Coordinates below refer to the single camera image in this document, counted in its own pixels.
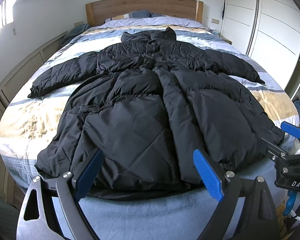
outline white wardrobe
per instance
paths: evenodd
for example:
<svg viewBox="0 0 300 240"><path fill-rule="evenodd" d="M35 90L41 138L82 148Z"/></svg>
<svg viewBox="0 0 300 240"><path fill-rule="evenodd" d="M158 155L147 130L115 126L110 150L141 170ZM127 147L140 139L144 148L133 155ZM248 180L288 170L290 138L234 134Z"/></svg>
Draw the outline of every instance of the white wardrobe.
<svg viewBox="0 0 300 240"><path fill-rule="evenodd" d="M292 0L226 0L221 35L286 88L300 55L300 11Z"/></svg>

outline headboard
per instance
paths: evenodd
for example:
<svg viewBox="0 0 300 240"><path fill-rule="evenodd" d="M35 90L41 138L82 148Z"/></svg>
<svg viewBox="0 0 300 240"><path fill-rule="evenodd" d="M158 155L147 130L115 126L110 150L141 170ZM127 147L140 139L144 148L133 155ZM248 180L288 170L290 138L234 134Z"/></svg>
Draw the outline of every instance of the headboard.
<svg viewBox="0 0 300 240"><path fill-rule="evenodd" d="M202 22L203 2L197 0L100 0L86 4L87 20L91 26L99 26L108 18L143 9Z"/></svg>

